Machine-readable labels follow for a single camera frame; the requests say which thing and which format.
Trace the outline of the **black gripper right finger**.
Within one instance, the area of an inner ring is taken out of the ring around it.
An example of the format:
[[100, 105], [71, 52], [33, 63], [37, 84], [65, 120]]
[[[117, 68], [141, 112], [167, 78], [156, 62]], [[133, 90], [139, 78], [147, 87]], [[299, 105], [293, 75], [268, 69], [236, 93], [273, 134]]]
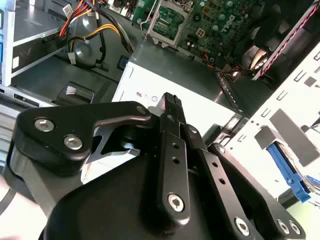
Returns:
[[188, 162], [200, 178], [204, 212], [219, 240], [304, 240], [294, 217], [219, 143], [206, 147], [173, 96]]

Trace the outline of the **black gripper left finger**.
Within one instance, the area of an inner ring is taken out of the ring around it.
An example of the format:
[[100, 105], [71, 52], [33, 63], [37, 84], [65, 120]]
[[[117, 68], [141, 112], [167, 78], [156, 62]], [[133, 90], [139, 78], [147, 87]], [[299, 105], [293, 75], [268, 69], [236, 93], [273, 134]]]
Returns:
[[102, 144], [118, 128], [144, 129], [146, 136], [136, 134], [139, 146], [146, 153], [157, 150], [150, 156], [158, 164], [156, 206], [169, 223], [184, 226], [191, 217], [186, 143], [180, 137], [173, 96], [162, 96], [161, 116], [135, 101], [26, 110], [15, 123], [9, 167], [51, 213], [63, 197], [88, 184], [81, 183], [80, 173], [88, 161], [98, 159], [93, 147], [96, 129], [103, 130]]

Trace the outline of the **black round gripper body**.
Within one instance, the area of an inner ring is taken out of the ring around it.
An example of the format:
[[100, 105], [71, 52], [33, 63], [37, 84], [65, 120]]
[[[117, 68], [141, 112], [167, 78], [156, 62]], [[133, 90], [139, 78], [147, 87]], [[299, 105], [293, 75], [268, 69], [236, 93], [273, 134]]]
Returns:
[[68, 193], [44, 228], [46, 240], [232, 240], [206, 179], [188, 171], [191, 217], [178, 227], [157, 208], [159, 165], [152, 156], [116, 167]]

